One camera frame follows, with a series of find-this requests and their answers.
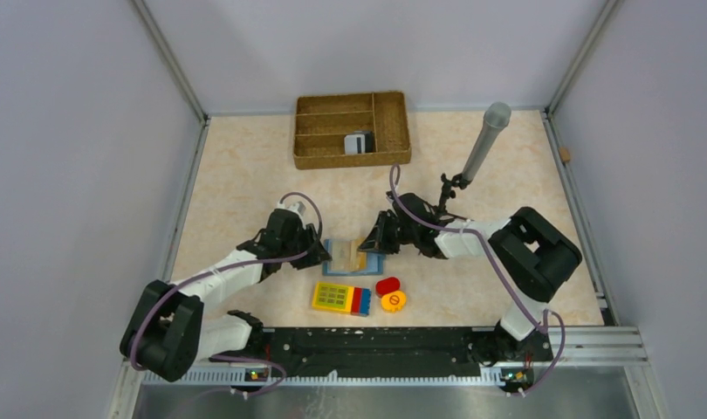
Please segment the blue leather card holder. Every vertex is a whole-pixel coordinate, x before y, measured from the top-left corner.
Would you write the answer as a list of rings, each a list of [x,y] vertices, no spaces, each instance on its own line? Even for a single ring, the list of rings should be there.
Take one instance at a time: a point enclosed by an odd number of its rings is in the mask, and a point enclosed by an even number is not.
[[[363,238],[326,239],[324,247],[331,256],[322,265],[322,274],[328,277],[376,276],[384,272],[385,256],[359,250]]]

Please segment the gold credit card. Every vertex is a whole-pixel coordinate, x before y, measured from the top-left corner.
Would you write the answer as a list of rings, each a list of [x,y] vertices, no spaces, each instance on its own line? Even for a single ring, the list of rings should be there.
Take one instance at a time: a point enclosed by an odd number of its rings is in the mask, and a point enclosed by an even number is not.
[[[334,271],[356,272],[367,267],[367,253],[357,250],[363,238],[340,240],[332,245],[332,267]]]

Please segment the white credit card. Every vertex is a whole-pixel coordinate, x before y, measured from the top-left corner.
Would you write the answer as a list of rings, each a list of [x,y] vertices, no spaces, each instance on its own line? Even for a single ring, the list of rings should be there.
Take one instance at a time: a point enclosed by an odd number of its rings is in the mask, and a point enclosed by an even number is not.
[[[367,137],[364,134],[348,134],[344,137],[346,155],[360,155],[367,151]]]

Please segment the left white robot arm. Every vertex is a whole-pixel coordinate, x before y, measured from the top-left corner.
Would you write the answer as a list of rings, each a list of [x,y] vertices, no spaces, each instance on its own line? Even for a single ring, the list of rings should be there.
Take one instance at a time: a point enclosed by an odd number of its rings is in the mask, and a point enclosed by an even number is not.
[[[178,283],[149,283],[134,309],[119,350],[136,370],[173,382],[196,361],[233,352],[243,361],[263,350],[261,320],[233,310],[205,319],[209,309],[265,281],[284,264],[304,270],[330,260],[319,226],[305,223],[301,202],[279,203],[265,227],[220,262]]]

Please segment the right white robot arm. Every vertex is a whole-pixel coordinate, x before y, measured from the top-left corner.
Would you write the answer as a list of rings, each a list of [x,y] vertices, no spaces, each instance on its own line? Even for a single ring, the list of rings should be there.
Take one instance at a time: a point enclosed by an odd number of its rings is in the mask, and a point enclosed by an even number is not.
[[[413,193],[389,201],[391,209],[379,213],[360,251],[391,255],[413,245],[427,258],[488,258],[513,300],[497,324],[495,347],[507,360],[526,353],[529,335],[580,266],[580,249],[532,207],[518,209],[503,223],[480,223]]]

